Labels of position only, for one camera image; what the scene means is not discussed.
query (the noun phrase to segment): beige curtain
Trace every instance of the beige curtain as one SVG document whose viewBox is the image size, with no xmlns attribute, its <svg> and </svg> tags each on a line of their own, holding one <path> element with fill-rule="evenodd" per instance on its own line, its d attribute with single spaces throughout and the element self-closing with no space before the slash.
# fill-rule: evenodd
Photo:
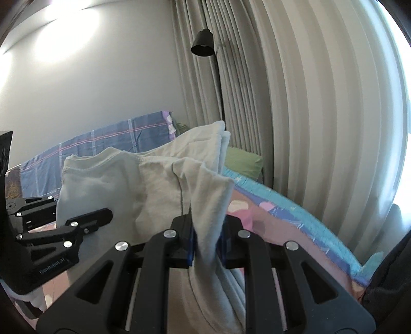
<svg viewBox="0 0 411 334">
<path fill-rule="evenodd" d="M 214 34 L 230 144 L 263 156 L 264 183 L 272 187 L 271 102 L 254 18 L 241 0 L 174 0 L 172 8 L 190 125 L 221 119 L 214 59 L 190 51 L 197 32 L 208 28 Z"/>
<path fill-rule="evenodd" d="M 404 74 L 374 0 L 249 0 L 274 124 L 275 189 L 362 262 L 404 161 Z"/>
</svg>

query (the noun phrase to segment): white wall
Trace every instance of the white wall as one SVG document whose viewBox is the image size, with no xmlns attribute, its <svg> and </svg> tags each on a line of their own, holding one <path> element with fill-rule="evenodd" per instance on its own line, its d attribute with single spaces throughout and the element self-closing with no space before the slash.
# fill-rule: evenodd
<svg viewBox="0 0 411 334">
<path fill-rule="evenodd" d="M 14 131 L 10 166 L 133 116 L 170 110 L 185 121 L 169 0 L 114 2 L 84 11 L 94 12 L 98 26 L 67 57 L 39 59 L 38 43 L 47 26 L 2 56 L 11 58 L 0 86 L 0 130 Z"/>
</svg>

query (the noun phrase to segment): white cloth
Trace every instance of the white cloth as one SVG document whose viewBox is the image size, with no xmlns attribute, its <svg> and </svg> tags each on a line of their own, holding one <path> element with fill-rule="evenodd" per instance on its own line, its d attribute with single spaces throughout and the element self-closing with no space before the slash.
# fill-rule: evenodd
<svg viewBox="0 0 411 334">
<path fill-rule="evenodd" d="M 4 291 L 8 294 L 10 298 L 16 300 L 22 300 L 24 302 L 30 302 L 34 307 L 37 307 L 41 311 L 47 309 L 46 300 L 44 299 L 43 288 L 39 287 L 27 295 L 18 295 L 3 281 L 0 280 L 0 284 L 3 286 Z"/>
<path fill-rule="evenodd" d="M 62 172 L 57 227 L 104 207 L 112 221 L 88 235 L 73 282 L 118 241 L 146 242 L 192 209 L 197 233 L 193 267 L 169 281 L 169 333 L 243 333 L 244 279 L 215 253 L 233 181 L 220 175 L 230 134 L 223 122 L 198 127 L 145 153 L 107 148 L 94 157 L 68 157 Z"/>
</svg>

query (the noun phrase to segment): colorful bedsheet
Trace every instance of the colorful bedsheet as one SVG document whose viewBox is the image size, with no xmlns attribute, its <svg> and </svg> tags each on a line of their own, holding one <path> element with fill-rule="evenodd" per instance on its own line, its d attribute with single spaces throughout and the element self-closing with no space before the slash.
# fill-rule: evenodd
<svg viewBox="0 0 411 334">
<path fill-rule="evenodd" d="M 373 270 L 363 271 L 362 266 L 350 250 L 314 216 L 272 189 L 232 170 L 225 168 L 223 174 L 232 178 L 235 182 L 235 190 L 250 200 L 253 204 L 251 206 L 254 208 L 253 212 L 256 211 L 255 207 L 258 207 L 258 211 L 264 210 L 269 217 L 272 217 L 271 220 L 268 218 L 264 220 L 265 233 L 262 233 L 261 223 L 259 223 L 260 228 L 257 229 L 265 240 L 283 244 L 291 240 L 292 237 L 297 241 L 300 235 L 303 234 L 305 238 L 310 240 L 312 245 L 324 253 L 329 261 L 340 270 L 360 285 L 368 285 Z M 294 231 L 292 234 L 285 233 L 285 231 L 289 231 L 289 228 Z"/>
<path fill-rule="evenodd" d="M 58 199 L 62 165 L 67 156 L 93 156 L 109 146 L 126 151 L 144 152 L 166 144 L 174 138 L 175 128 L 168 111 L 159 111 L 90 131 L 56 145 L 21 166 L 11 169 L 6 176 L 6 196 L 16 198 L 52 195 Z M 229 169 L 224 170 L 224 175 L 235 181 L 236 191 L 248 198 L 249 202 L 259 209 L 258 211 L 264 210 L 268 214 L 267 217 L 272 217 L 272 221 L 264 221 L 265 231 L 272 231 L 273 235 L 264 234 L 263 237 L 281 242 L 283 239 L 276 239 L 275 235 L 283 235 L 283 231 L 289 231 L 291 227 L 294 239 L 297 240 L 300 234 L 303 234 L 339 270 L 361 285 L 368 284 L 375 268 L 368 270 L 367 275 L 364 274 L 365 271 L 349 249 L 315 217 L 291 200 L 251 179 Z"/>
<path fill-rule="evenodd" d="M 267 208 L 265 205 L 257 205 L 237 188 L 233 191 L 227 213 L 240 218 L 245 229 L 260 235 L 267 242 L 277 245 L 284 245 L 289 240 L 298 242 L 351 295 L 355 296 L 358 291 L 362 291 L 363 285 L 353 281 L 302 230 L 275 217 Z"/>
</svg>

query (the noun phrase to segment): metal screw head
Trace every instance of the metal screw head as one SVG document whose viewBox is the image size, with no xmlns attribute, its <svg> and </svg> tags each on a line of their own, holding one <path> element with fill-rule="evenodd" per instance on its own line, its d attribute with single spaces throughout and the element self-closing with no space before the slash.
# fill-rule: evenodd
<svg viewBox="0 0 411 334">
<path fill-rule="evenodd" d="M 295 241 L 287 241 L 285 244 L 285 248 L 287 248 L 289 251 L 296 251 L 298 249 L 298 243 Z"/>
<path fill-rule="evenodd" d="M 177 236 L 177 231 L 175 230 L 165 230 L 163 233 L 165 238 L 175 238 Z"/>
<path fill-rule="evenodd" d="M 118 243 L 115 244 L 115 248 L 118 251 L 125 251 L 128 248 L 128 243 L 125 241 L 119 241 Z"/>
<path fill-rule="evenodd" d="M 251 236 L 251 233 L 250 233 L 250 231 L 247 231 L 247 230 L 239 230 L 239 231 L 237 232 L 237 235 L 238 235 L 240 238 L 247 239 L 247 238 L 249 238 L 249 237 Z"/>
</svg>

